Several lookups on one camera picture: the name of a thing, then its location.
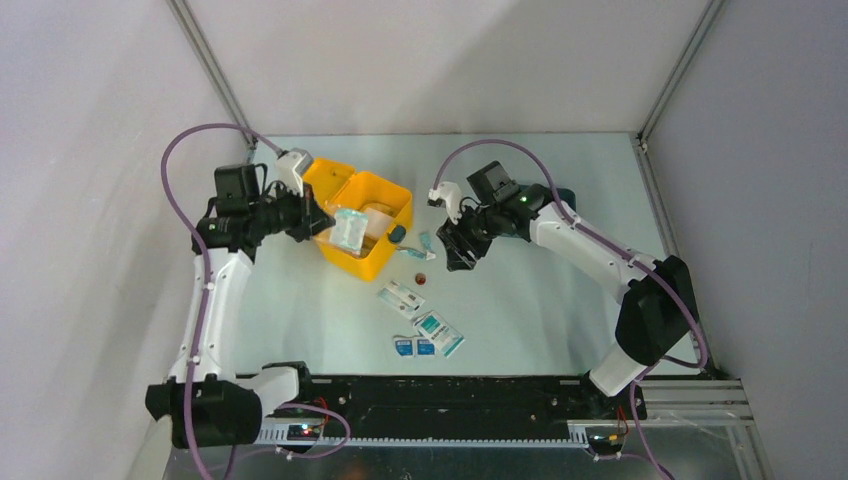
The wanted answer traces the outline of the dark teal divided tray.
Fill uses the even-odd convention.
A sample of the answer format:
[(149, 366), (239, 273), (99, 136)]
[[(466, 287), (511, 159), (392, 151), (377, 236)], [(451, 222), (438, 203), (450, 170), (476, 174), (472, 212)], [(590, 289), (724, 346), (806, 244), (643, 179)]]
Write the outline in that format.
[(566, 204), (571, 210), (577, 210), (577, 199), (573, 190), (568, 188), (557, 188), (556, 191), (556, 197), (559, 199), (560, 203)]

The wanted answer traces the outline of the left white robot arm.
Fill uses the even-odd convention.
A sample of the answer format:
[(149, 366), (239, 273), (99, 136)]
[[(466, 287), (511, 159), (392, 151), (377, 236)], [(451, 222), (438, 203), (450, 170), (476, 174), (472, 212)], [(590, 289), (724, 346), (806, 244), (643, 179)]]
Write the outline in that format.
[(268, 364), (247, 379), (233, 363), (235, 327), (262, 241), (284, 233), (301, 242), (334, 223), (303, 175), (282, 168), (262, 190), (253, 166), (214, 172), (216, 194), (192, 225), (195, 272), (184, 338), (165, 380), (145, 397), (154, 419), (171, 419), (177, 449), (249, 445), (280, 406), (297, 417), (315, 406), (305, 363)]

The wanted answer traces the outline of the white gauze pad pack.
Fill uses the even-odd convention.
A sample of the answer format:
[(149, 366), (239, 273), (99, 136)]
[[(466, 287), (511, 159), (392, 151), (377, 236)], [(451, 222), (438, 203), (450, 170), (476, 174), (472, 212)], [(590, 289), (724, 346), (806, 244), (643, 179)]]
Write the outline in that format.
[(393, 216), (372, 207), (366, 208), (363, 213), (367, 217), (365, 235), (374, 240), (382, 237), (395, 222)]

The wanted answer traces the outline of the medical gauze dressing packet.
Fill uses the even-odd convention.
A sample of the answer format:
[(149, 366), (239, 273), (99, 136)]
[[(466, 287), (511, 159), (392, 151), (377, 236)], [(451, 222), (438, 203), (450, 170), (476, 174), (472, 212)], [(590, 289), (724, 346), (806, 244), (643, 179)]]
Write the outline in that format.
[(412, 326), (446, 358), (453, 355), (465, 341), (465, 336), (434, 310), (415, 318)]

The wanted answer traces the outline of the clear teal sterile pouch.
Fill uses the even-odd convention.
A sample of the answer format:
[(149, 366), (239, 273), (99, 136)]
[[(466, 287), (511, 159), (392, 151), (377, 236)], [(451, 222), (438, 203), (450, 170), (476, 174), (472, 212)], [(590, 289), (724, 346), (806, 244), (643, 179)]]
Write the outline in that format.
[(340, 208), (334, 213), (334, 221), (329, 243), (349, 252), (360, 252), (368, 226), (367, 215), (354, 209)]

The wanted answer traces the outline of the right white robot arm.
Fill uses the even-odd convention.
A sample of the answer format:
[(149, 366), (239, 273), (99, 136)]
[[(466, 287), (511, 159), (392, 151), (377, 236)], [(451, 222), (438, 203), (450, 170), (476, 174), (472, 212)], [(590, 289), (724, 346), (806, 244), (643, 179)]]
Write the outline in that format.
[(619, 305), (612, 346), (589, 370), (581, 392), (588, 414), (610, 416), (622, 403), (622, 390), (696, 332), (698, 312), (688, 266), (676, 256), (658, 260), (609, 239), (555, 190), (521, 185), (497, 161), (470, 175), (468, 182), (477, 200), (474, 206), (465, 205), (453, 182), (440, 182), (428, 192), (429, 205), (447, 213), (437, 236), (449, 270), (473, 269), (497, 238), (521, 238), (569, 261)]

